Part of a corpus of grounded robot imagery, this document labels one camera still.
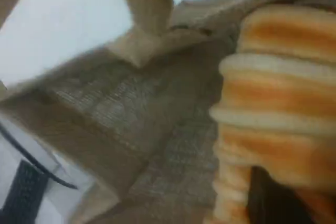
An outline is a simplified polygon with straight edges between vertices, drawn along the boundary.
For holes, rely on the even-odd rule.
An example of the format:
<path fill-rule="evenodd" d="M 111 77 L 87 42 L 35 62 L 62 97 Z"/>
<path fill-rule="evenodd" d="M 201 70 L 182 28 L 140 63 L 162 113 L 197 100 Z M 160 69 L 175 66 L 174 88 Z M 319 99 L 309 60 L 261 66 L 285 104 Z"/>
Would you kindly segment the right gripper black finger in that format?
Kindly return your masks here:
<path fill-rule="evenodd" d="M 275 182 L 262 168 L 252 168 L 247 213 L 251 223 L 307 223 L 308 211 L 293 190 Z"/>

